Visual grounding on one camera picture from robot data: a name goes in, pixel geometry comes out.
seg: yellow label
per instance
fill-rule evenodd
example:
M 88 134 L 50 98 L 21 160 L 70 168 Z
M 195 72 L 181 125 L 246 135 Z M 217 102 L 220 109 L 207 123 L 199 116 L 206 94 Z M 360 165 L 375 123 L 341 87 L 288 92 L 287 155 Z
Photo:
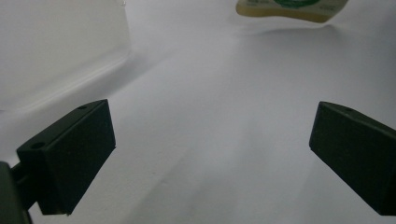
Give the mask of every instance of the yellow label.
M 346 5 L 347 0 L 239 0 L 236 12 L 249 17 L 281 16 L 325 22 Z

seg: screw hole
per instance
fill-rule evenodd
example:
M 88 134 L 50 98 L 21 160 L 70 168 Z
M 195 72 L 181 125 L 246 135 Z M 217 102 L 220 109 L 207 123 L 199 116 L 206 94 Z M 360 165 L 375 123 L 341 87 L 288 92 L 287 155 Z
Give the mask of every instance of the screw hole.
M 38 142 L 38 143 L 32 144 L 32 145 L 30 146 L 30 148 L 32 148 L 32 149 L 38 149 L 38 148 L 43 147 L 44 145 L 46 145 L 46 144 L 43 143 L 43 142 Z

